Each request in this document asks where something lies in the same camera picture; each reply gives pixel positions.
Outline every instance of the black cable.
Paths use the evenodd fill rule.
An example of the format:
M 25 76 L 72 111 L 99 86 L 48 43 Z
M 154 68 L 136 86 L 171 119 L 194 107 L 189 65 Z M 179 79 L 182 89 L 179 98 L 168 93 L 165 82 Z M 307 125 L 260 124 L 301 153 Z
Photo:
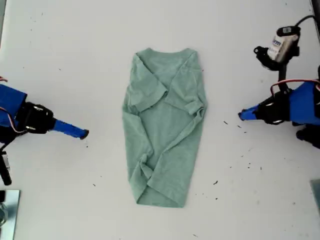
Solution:
M 0 153 L 2 153 L 3 150 L 4 150 L 10 143 L 12 143 L 14 140 L 15 140 L 15 138 L 12 139 L 11 141 L 5 143 L 5 144 L 0 148 Z
M 314 19 L 314 21 L 315 21 L 315 23 L 316 23 L 316 25 L 318 26 L 318 27 L 320 27 L 320 23 L 319 23 L 319 20 L 316 18 L 316 16 L 315 15 L 308 15 L 308 16 L 305 16 L 304 18 L 302 18 L 300 21 L 298 21 L 294 26 L 295 27 L 298 27 L 302 22 L 304 22 L 305 20 L 307 20 L 307 19 L 311 19 L 311 18 L 313 18 Z

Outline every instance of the green t-shirt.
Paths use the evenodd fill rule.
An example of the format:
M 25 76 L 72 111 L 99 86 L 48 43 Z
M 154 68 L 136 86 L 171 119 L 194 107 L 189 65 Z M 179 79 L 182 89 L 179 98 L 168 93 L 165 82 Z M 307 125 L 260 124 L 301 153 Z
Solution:
M 123 104 L 128 179 L 138 204 L 185 205 L 207 101 L 197 52 L 136 53 Z

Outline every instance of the white table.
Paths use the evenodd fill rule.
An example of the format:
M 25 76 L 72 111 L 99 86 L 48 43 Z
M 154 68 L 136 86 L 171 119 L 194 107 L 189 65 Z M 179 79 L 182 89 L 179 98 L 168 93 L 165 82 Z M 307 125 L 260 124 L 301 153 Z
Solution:
M 15 240 L 318 240 L 309 181 L 320 178 L 320 150 L 289 123 L 237 115 L 278 77 L 253 49 L 311 9 L 307 0 L 8 1 L 0 75 L 90 130 L 87 142 L 52 132 L 7 148 L 9 188 L 22 191 Z M 315 24 L 301 27 L 287 77 L 317 78 Z M 136 205 L 127 182 L 121 105 L 132 56 L 147 47 L 193 48 L 204 69 L 209 108 L 183 209 Z

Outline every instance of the wire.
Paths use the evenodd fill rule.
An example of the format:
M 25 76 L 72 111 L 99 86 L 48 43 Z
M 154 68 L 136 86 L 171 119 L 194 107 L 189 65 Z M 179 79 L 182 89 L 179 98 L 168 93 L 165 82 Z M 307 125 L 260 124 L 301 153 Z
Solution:
M 298 27 L 301 23 L 303 23 L 305 20 L 307 19 L 311 19 L 313 18 L 314 21 L 316 22 L 317 26 L 320 27 L 320 24 L 319 24 L 319 20 L 316 18 L 315 15 L 308 15 L 308 16 L 305 16 L 304 18 L 302 18 L 300 21 L 298 21 L 294 26 L 295 27 Z
M 25 132 L 27 131 L 27 130 L 18 131 L 18 130 L 16 129 L 16 125 L 15 125 L 15 122 L 14 122 L 14 118 L 11 116 L 11 114 L 10 114 L 6 109 L 4 109 L 3 107 L 0 107 L 0 110 L 6 112 L 6 113 L 8 114 L 8 118 L 9 118 L 9 121 L 10 121 L 10 125 L 11 125 L 13 131 L 15 131 L 17 134 L 23 134 L 23 133 L 25 133 Z
M 311 82 L 311 83 L 316 83 L 317 85 L 315 85 L 316 89 L 318 89 L 318 91 L 320 91 L 320 81 L 319 80 L 316 80 L 316 79 L 285 79 L 285 80 L 281 80 L 281 81 L 278 81 L 277 83 L 273 84 L 271 87 L 270 87 L 270 92 L 272 94 L 272 96 L 274 97 L 275 96 L 275 93 L 274 93 L 274 86 L 277 86 L 279 84 L 284 84 L 284 83 L 296 83 L 296 82 Z
M 5 78 L 3 78 L 2 76 L 0 76 L 0 82 L 2 82 L 2 81 L 3 81 L 3 82 L 6 82 L 6 83 L 8 82 L 7 79 L 5 79 Z
M 4 149 L 14 141 L 15 139 L 10 140 L 9 142 L 5 143 L 1 148 L 0 148 L 0 154 L 4 151 Z

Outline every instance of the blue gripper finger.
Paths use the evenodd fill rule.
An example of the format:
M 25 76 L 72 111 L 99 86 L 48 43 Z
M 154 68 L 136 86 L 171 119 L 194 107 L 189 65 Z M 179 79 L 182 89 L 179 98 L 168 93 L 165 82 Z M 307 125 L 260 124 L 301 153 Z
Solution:
M 244 121 L 244 120 L 256 120 L 256 114 L 254 114 L 254 111 L 258 108 L 258 105 L 253 106 L 248 109 L 243 109 L 242 112 L 238 113 L 239 118 Z
M 52 130 L 67 134 L 74 138 L 80 138 L 81 140 L 85 139 L 89 134 L 89 130 L 78 128 L 60 120 L 55 121 Z

